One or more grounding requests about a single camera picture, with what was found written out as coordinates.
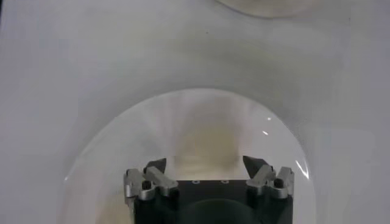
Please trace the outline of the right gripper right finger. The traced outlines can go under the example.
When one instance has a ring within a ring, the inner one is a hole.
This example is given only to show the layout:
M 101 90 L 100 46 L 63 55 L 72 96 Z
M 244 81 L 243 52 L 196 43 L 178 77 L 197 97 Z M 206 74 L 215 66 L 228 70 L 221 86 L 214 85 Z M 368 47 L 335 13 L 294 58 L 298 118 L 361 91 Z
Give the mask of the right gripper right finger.
M 243 163 L 249 175 L 246 186 L 255 195 L 269 195 L 278 200 L 294 196 L 294 172 L 290 167 L 281 167 L 277 173 L 265 160 L 243 156 Z

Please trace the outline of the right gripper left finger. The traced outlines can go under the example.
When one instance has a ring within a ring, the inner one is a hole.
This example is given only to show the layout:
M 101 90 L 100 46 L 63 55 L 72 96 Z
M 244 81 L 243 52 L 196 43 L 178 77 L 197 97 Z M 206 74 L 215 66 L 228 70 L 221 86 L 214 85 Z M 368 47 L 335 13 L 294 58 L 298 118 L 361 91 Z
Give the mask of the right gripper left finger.
M 172 197 L 179 190 L 179 183 L 165 175 L 167 159 L 149 161 L 143 170 L 127 169 L 123 176 L 124 199 L 138 198 L 148 201 L 159 193 L 163 197 Z

